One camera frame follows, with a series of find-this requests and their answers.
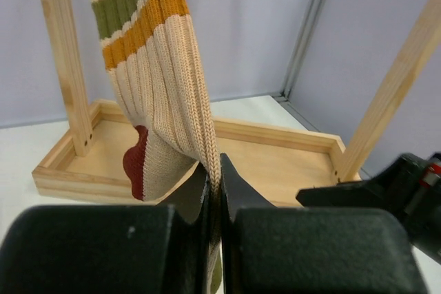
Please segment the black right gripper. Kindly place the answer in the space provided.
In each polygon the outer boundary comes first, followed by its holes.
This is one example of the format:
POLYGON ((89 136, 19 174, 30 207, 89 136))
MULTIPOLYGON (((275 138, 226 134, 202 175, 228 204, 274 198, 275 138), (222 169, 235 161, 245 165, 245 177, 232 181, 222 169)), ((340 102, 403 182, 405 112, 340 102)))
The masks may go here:
POLYGON ((296 199, 304 207, 378 208, 405 218, 411 243, 440 263, 440 152, 402 154, 368 180, 301 189, 296 199))

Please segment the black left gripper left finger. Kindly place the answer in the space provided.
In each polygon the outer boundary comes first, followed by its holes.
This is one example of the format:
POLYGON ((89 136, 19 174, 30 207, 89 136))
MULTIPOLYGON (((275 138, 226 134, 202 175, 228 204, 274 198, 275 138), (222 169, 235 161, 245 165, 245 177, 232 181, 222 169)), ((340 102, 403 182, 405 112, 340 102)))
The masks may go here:
POLYGON ((208 293, 203 166, 158 205, 48 205, 1 245, 2 293, 208 293))

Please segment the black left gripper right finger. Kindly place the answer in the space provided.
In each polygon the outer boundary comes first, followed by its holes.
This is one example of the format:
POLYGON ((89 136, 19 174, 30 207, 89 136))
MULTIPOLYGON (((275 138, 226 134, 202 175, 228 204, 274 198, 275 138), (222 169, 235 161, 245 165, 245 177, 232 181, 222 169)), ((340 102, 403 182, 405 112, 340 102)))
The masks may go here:
POLYGON ((426 293, 400 223, 380 209, 274 206, 221 154, 226 293, 426 293))

